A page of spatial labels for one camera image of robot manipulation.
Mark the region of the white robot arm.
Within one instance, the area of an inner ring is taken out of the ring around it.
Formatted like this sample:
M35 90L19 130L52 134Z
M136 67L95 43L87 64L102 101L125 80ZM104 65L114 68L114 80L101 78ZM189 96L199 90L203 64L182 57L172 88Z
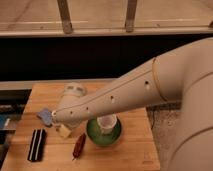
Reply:
M82 121L180 101L181 118L168 171L213 171L213 37L156 56L94 93L74 93L53 112L53 122Z

